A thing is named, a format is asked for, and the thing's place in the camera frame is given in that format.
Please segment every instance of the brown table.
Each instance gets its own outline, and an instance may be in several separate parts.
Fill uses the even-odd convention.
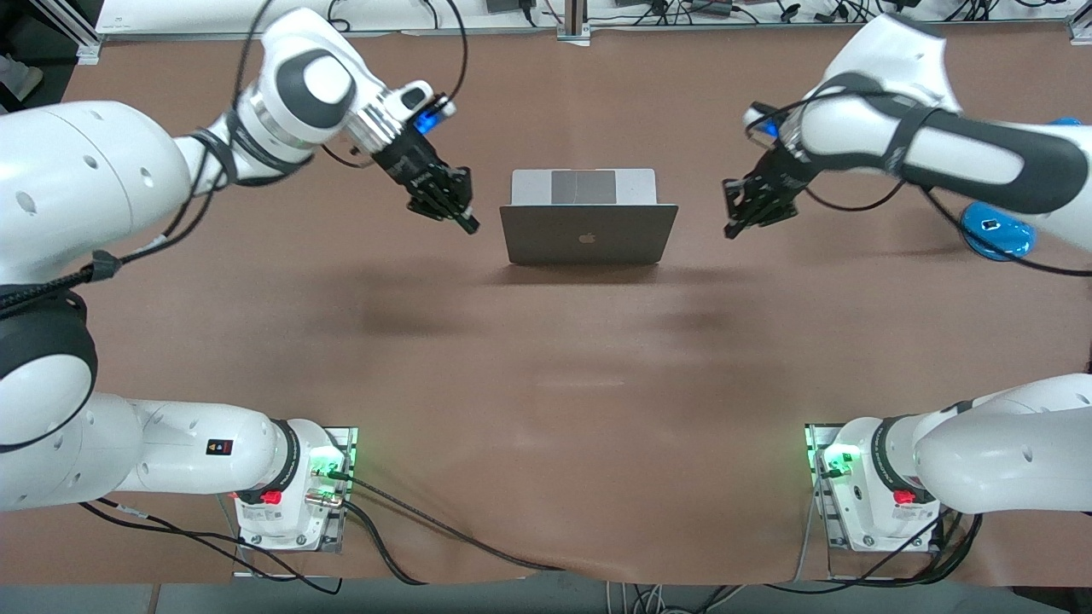
[[[616,581],[792,575],[808,500],[807,422],[928,412],[1083,368],[1084,282],[971,256],[913,190],[869,214],[802,201],[794,221],[721,235],[720,180],[760,152],[752,99],[797,99],[851,27],[475,36],[459,115],[432,138],[474,168],[482,232],[404,210],[382,173],[324,157],[276,187],[233,188],[177,249],[86,288],[99,389],[235,403],[361,429],[361,475],[513,554]],[[973,116],[1092,117],[1090,51],[1060,25],[952,27]],[[355,40],[391,85],[450,87],[454,37]],[[70,99],[116,98],[173,133],[226,104],[237,43],[111,45]],[[680,206],[660,267],[510,267],[498,206],[514,168],[654,167]],[[831,175],[863,203],[889,181]],[[964,200],[946,196],[950,206]],[[1040,259],[1089,258],[1044,240]],[[223,530],[212,497],[124,500]],[[372,503],[394,556],[429,581],[522,570]],[[1092,519],[986,519],[959,578],[1092,586]],[[384,575],[363,530],[309,574]],[[821,530],[808,576],[822,577]],[[7,582],[225,581],[185,540],[74,507],[0,517]]]

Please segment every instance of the robotic arm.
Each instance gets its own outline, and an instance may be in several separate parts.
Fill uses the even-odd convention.
[[[931,28],[888,13],[799,105],[756,104],[745,122],[774,141],[743,180],[724,181],[725,236],[796,215],[793,199],[823,170],[860,170],[988,202],[1092,250],[1092,128],[962,117],[943,48]],[[856,551],[900,548],[940,504],[964,513],[1088,511],[1090,400],[1092,375],[1075,374],[934,413],[862,417],[817,453],[816,468]],[[918,540],[905,550],[926,548]]]
[[[988,202],[1092,250],[1092,128],[962,117],[943,50],[939,33],[901,15],[863,27],[805,96],[814,102],[771,118],[778,137],[756,168],[725,181],[725,235],[794,216],[793,199],[823,170],[864,170]]]
[[[20,299],[195,194],[295,173],[343,129],[405,187],[411,211],[477,229],[470,169],[448,166],[424,137],[454,113],[447,96],[423,81],[389,90],[307,9],[276,20],[262,44],[258,79],[210,128],[186,137],[171,139],[112,102],[0,117],[0,510],[116,489],[234,493],[252,543],[321,544],[333,484],[318,473],[348,469],[323,428],[230,405],[94,392],[83,300],[63,288]]]

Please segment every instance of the laptop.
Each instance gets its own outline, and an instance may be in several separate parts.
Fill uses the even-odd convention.
[[[500,222],[513,264],[655,264],[677,211],[651,168],[519,169]]]

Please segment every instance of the blue round object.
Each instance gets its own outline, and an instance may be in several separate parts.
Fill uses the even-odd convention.
[[[989,241],[1013,258],[1023,258],[1035,247],[1035,228],[994,209],[984,202],[972,202],[961,219],[966,234],[963,238],[978,256],[1004,262],[1010,260],[975,238]]]

